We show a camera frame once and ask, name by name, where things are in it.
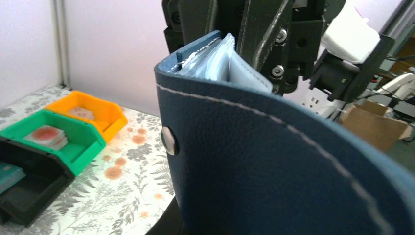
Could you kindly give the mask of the black bin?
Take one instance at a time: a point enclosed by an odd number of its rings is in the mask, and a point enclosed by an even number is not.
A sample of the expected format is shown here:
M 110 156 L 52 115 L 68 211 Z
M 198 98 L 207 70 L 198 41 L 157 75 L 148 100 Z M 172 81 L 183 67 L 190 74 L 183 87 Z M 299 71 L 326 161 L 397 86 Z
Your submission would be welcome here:
M 1 225 L 30 227 L 75 178 L 56 154 L 5 137 L 0 139 L 0 160 L 25 173 L 0 195 Z

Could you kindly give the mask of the cardboard box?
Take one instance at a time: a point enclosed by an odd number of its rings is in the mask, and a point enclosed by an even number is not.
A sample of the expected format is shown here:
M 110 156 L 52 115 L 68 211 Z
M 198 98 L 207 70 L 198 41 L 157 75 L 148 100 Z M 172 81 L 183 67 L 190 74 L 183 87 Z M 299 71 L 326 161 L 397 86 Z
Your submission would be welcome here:
M 339 117 L 338 123 L 382 152 L 398 140 L 412 135 L 413 127 L 401 120 L 386 116 L 386 106 L 366 101 L 353 104 Z

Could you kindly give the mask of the teal card stack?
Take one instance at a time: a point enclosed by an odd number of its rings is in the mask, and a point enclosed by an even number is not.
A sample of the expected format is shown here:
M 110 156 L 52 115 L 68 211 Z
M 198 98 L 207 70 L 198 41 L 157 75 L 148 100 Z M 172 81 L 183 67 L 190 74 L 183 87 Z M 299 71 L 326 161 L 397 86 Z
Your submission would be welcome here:
M 23 169 L 5 162 L 0 163 L 0 193 L 4 193 L 26 174 Z

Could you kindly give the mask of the blue leather card holder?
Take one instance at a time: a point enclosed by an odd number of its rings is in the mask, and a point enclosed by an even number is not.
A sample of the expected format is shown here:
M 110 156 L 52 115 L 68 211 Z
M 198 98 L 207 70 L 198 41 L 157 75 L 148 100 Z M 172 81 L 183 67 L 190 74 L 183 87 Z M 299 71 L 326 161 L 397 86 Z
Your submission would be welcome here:
M 155 68 L 175 198 L 193 235 L 412 235 L 415 177 L 280 96 L 176 74 L 212 32 Z

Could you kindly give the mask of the green bin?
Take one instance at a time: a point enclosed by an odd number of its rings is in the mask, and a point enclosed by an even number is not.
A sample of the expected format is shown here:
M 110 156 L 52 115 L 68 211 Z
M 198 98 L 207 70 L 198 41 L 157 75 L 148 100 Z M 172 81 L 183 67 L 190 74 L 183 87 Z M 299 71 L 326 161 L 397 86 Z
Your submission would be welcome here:
M 76 177 L 106 146 L 91 124 L 46 109 L 6 127 L 0 136 L 57 156 Z

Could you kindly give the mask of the floral table mat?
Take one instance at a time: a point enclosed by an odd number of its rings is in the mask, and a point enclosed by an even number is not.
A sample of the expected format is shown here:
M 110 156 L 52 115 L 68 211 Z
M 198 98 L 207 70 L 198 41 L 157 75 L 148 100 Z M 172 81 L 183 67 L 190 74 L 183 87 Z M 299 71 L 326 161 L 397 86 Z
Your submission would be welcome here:
M 0 131 L 72 92 L 45 88 L 0 111 Z M 128 123 L 32 223 L 3 235 L 143 235 L 174 197 L 161 119 L 122 109 Z

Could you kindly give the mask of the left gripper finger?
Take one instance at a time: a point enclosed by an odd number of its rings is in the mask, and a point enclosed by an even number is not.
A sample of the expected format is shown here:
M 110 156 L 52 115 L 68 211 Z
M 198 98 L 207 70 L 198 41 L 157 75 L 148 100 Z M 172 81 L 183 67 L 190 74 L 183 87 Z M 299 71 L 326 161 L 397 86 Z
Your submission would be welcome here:
M 192 235 L 184 223 L 176 197 L 146 235 Z

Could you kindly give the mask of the pale card stack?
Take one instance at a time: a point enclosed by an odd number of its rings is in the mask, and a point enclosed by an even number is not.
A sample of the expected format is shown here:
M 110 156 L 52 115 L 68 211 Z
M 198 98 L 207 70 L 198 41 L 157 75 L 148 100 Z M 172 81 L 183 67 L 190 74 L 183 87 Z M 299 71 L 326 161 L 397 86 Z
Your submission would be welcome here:
M 95 116 L 93 114 L 93 111 L 85 109 L 83 107 L 80 106 L 76 106 L 73 107 L 72 109 L 68 110 L 68 114 L 73 115 L 73 116 L 77 116 L 80 118 L 84 118 L 90 121 L 94 121 L 95 120 Z

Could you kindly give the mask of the orange bin right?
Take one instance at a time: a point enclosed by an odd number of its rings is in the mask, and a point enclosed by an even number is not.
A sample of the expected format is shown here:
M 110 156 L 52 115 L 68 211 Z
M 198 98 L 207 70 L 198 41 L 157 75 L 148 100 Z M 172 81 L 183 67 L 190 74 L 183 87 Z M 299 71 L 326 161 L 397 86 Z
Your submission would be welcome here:
M 68 110 L 76 106 L 93 111 L 95 120 L 90 121 L 68 114 Z M 46 106 L 46 109 L 91 124 L 106 143 L 110 142 L 128 123 L 122 108 L 118 104 L 80 91 L 74 91 L 52 102 Z

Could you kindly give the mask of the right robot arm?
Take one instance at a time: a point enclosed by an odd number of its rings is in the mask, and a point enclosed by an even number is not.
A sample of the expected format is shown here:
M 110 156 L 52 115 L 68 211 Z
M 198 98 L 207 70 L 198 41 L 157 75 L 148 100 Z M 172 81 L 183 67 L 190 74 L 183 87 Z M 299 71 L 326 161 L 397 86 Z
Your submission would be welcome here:
M 393 38 L 350 0 L 164 0 L 170 56 L 158 69 L 267 93 L 309 87 L 303 105 L 329 117 L 380 73 Z

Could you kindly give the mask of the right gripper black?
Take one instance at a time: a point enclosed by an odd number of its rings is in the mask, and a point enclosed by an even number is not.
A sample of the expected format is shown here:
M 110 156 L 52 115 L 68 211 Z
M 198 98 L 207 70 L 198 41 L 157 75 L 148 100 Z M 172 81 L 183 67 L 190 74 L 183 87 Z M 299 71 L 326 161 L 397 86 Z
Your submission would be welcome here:
M 164 0 L 170 52 L 213 31 L 232 34 L 236 52 L 273 84 L 276 94 L 309 77 L 325 26 L 323 0 Z

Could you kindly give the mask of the white red card stack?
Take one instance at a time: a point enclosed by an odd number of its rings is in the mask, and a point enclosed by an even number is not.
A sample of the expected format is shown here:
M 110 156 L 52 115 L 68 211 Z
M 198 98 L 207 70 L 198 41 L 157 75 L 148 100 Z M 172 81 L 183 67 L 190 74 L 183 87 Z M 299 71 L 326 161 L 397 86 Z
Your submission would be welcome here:
M 42 146 L 51 148 L 53 150 L 60 150 L 68 144 L 68 138 L 65 132 L 56 127 L 43 125 L 24 137 L 25 140 L 32 143 L 40 144 Z

